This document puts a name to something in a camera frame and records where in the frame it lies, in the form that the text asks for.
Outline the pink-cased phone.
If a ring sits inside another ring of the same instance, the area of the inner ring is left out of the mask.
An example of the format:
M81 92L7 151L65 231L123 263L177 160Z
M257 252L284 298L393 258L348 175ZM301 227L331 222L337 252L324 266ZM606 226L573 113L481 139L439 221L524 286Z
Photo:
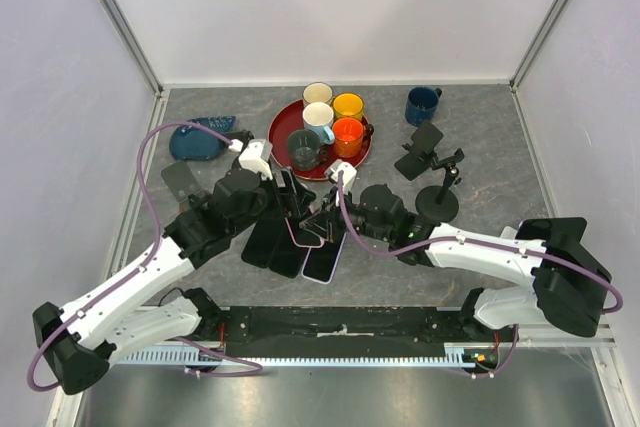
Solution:
M291 240L296 247L319 249L324 246L325 241L316 234L303 231L287 217L284 218L284 222Z

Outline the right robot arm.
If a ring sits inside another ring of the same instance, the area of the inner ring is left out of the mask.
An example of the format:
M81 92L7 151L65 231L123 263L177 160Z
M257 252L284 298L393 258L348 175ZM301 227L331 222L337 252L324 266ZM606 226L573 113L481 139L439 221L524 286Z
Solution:
M327 241L342 231L357 240L382 241L389 255L408 265L455 268L509 282L507 288L469 292L457 318L469 340L542 322L591 338L605 311L611 275L581 243L587 227L583 217L527 219L490 236L413 213L378 184L366 188L358 203L331 190L299 225Z

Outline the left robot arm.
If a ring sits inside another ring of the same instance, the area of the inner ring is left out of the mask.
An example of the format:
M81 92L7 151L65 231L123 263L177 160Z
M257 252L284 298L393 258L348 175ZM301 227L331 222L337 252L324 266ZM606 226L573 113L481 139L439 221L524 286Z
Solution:
M96 384L122 358L159 341L216 335L221 311L201 288L187 290L164 307L136 310L173 282L195 272L229 249L232 240L274 214L301 218L316 195L290 168L264 176L230 169L213 190L203 189L184 162L165 168L162 177L183 209L136 259L104 283L61 307L45 302L32 314L37 353L28 367L34 391L39 361L46 361L66 394Z

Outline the lilac-cased phone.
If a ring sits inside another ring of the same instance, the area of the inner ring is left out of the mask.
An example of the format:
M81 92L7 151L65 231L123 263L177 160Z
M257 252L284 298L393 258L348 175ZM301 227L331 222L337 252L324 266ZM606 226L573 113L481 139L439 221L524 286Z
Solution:
M302 277L320 284L329 284L340 260L345 234L337 236L334 242L327 242L322 248L310 249L302 267Z

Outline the black phone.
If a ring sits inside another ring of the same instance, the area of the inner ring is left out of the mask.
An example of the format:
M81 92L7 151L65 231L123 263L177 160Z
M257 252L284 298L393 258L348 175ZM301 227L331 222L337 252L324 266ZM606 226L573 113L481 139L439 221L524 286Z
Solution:
M279 246L283 229L284 220L281 217L260 219L241 253L242 261L258 268L268 268Z
M284 228L275 244L268 269L278 275L293 279L299 274L306 254L307 249L296 246L289 231Z

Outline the black round-base phone stand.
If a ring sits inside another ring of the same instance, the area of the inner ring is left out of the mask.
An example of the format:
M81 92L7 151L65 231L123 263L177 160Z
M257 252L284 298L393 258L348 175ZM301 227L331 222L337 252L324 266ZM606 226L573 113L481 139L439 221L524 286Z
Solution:
M248 143L249 141L254 139L254 135L251 131L243 129L239 131L231 131L225 134L225 136L230 140L239 140L242 143Z

